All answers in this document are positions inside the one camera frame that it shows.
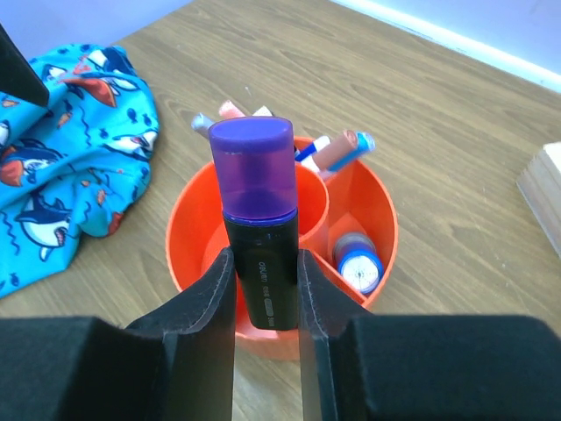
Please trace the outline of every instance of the blue fabric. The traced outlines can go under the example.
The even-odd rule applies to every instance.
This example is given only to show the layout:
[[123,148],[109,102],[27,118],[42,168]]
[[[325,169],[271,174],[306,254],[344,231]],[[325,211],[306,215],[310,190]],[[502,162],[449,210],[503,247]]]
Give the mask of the blue fabric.
[[30,60],[48,107],[2,96],[0,297],[67,268],[150,182],[153,96],[119,46],[61,46]]

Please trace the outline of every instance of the wooden block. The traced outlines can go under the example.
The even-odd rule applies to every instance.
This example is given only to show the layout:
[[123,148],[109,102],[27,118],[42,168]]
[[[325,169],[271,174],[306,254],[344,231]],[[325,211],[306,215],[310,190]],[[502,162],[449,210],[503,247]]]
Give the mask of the wooden block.
[[561,142],[545,145],[516,184],[561,258]]

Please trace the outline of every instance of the marker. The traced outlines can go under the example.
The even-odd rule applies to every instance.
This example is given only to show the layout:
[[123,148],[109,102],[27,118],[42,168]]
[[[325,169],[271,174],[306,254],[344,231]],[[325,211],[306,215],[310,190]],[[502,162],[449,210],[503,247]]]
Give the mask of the marker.
[[296,160],[298,162],[302,162],[304,158],[310,156],[313,153],[316,153],[317,151],[321,151],[327,145],[329,145],[329,143],[331,143],[331,139],[328,136],[322,136],[321,138],[317,138],[310,145],[306,146],[304,149],[300,151]]
[[324,181],[329,179],[332,175],[334,175],[341,168],[345,167],[347,164],[350,164],[365,153],[371,152],[376,148],[374,139],[370,134],[364,132],[348,132],[350,132],[351,135],[354,133],[354,135],[356,136],[358,142],[357,148],[348,153],[346,156],[342,157],[341,160],[334,163],[328,169],[320,171],[319,176],[322,177]]
[[225,101],[218,109],[218,114],[222,118],[241,118],[245,114],[230,100]]
[[333,247],[338,272],[362,294],[373,292],[384,275],[374,243],[361,232],[349,232]]
[[254,117],[274,117],[274,114],[265,105],[253,113]]
[[210,118],[199,112],[195,114],[193,120],[191,120],[191,128],[205,137],[206,139],[209,138],[209,128],[214,124]]
[[277,117],[227,119],[210,127],[209,140],[249,318],[259,329],[294,329],[298,193],[292,124]]
[[347,130],[346,132],[348,136],[354,136],[357,138],[358,146],[354,151],[348,153],[342,160],[328,168],[328,170],[332,173],[337,172],[348,163],[357,160],[365,153],[372,152],[376,149],[376,143],[374,142],[372,135],[365,132],[353,132],[351,130]]
[[345,130],[334,138],[329,145],[304,158],[301,164],[316,173],[322,173],[354,151],[359,145],[354,132]]

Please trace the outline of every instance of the orange pen holder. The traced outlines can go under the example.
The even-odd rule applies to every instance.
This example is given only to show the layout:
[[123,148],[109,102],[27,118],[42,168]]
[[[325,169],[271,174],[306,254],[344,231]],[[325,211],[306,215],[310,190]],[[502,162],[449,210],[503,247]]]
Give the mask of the orange pen holder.
[[[312,141],[295,137],[299,149]],[[361,161],[347,165],[326,182],[297,164],[296,181],[300,248],[312,251],[325,276],[368,309],[384,288],[397,254],[397,216],[386,188]],[[367,235],[376,245],[384,267],[380,284],[368,296],[348,284],[333,267],[333,246],[347,232]],[[228,245],[217,173],[210,162],[181,192],[167,227],[167,264],[178,290],[198,281]],[[299,359],[296,329],[278,332],[253,327],[239,282],[236,316],[238,346],[269,359]]]

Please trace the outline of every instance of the purple cap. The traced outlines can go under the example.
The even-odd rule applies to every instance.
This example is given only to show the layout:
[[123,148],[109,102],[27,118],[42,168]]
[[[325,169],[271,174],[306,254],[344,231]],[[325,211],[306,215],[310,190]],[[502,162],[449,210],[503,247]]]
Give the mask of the purple cap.
[[232,118],[209,128],[224,215],[241,224],[280,224],[296,214],[294,133],[277,117]]

